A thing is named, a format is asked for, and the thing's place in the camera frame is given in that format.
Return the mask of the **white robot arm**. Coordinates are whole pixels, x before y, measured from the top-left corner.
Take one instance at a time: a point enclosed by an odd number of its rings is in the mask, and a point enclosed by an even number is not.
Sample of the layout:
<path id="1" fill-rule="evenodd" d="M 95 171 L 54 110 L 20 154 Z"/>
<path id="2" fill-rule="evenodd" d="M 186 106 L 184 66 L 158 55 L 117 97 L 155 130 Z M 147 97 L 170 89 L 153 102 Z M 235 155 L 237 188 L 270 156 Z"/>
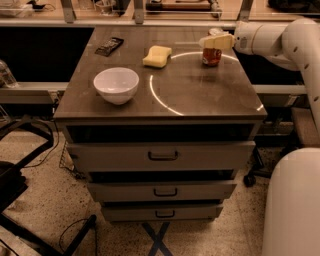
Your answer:
<path id="1" fill-rule="evenodd" d="M 304 93 L 291 107 L 299 148 L 272 171 L 261 256 L 320 256 L 320 29 L 312 19 L 286 26 L 238 22 L 233 34 L 211 29 L 202 48 L 259 55 L 298 71 Z"/>

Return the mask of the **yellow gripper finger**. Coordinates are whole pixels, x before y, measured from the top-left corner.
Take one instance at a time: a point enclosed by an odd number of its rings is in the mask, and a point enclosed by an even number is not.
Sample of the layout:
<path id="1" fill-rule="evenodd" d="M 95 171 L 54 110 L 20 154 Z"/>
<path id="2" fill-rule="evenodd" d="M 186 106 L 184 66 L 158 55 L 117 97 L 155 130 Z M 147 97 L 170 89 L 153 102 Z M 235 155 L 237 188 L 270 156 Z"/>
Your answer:
<path id="1" fill-rule="evenodd" d="M 210 29 L 208 30 L 208 34 L 209 34 L 210 36 L 220 36 L 220 35 L 228 34 L 228 31 L 224 31 L 224 30 L 221 29 L 221 28 L 214 27 L 214 28 L 210 28 Z"/>
<path id="2" fill-rule="evenodd" d="M 222 34 L 217 36 L 206 36 L 199 40 L 199 45 L 207 49 L 227 50 L 235 44 L 235 38 L 231 34 Z"/>

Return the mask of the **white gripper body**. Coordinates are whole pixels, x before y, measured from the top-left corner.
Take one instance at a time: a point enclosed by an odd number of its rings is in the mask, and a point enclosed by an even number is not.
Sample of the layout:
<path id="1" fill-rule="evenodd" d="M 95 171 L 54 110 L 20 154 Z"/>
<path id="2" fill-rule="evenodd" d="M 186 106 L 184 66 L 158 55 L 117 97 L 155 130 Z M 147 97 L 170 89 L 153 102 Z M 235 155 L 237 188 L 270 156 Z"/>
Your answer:
<path id="1" fill-rule="evenodd" d="M 257 55 L 258 48 L 256 40 L 258 31 L 262 27 L 261 23 L 249 23 L 239 21 L 234 31 L 235 45 L 234 49 L 242 54 Z"/>

